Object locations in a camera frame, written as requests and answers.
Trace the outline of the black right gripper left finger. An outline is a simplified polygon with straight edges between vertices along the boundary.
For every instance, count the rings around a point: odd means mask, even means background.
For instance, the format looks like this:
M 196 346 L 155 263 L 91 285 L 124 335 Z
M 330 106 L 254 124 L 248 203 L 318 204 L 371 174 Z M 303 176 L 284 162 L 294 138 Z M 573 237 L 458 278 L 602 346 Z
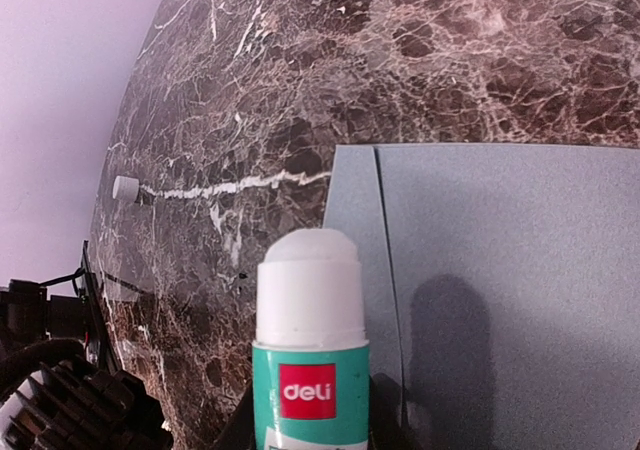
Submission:
M 255 448 L 253 390 L 247 389 L 231 415 L 222 434 L 222 448 L 250 450 Z

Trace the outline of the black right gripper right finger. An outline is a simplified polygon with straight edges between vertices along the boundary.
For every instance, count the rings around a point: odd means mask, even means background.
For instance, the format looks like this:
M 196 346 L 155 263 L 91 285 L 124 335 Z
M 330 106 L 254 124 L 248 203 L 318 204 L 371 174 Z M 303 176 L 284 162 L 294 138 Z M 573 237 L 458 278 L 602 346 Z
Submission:
M 384 373 L 370 378 L 369 441 L 372 450 L 410 450 L 416 446 L 402 429 L 399 410 L 400 386 Z

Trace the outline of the green white glue stick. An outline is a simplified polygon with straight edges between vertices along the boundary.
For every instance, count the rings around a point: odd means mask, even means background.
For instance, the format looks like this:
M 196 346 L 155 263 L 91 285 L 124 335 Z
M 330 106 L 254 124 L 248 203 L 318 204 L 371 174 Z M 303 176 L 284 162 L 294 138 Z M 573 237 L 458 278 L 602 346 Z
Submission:
M 276 241 L 257 268 L 259 449 L 365 449 L 369 342 L 356 245 L 333 229 Z

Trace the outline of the grey paper envelope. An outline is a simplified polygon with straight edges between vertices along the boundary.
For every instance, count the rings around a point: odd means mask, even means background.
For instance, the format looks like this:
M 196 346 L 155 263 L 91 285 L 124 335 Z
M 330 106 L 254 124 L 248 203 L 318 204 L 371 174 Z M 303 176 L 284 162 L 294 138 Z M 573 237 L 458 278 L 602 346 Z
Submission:
M 371 371 L 425 449 L 639 441 L 639 154 L 337 149 L 324 224 L 363 265 Z

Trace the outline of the white glue stick cap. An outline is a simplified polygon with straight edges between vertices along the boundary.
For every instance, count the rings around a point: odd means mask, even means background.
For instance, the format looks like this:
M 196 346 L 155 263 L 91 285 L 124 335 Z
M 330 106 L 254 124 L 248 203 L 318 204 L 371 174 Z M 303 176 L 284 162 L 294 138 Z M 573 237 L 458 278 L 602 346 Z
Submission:
M 137 178 L 127 176 L 116 176 L 112 187 L 112 197 L 114 200 L 135 203 L 140 192 L 140 182 Z

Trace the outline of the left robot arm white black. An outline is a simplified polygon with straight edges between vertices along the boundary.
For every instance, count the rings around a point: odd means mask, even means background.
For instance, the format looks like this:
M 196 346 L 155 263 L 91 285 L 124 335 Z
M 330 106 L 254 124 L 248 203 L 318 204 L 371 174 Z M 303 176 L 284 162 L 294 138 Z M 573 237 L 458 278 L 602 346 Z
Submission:
M 39 283 L 11 280 L 1 287 L 1 360 L 50 339 L 86 341 L 87 308 L 77 296 L 48 295 Z

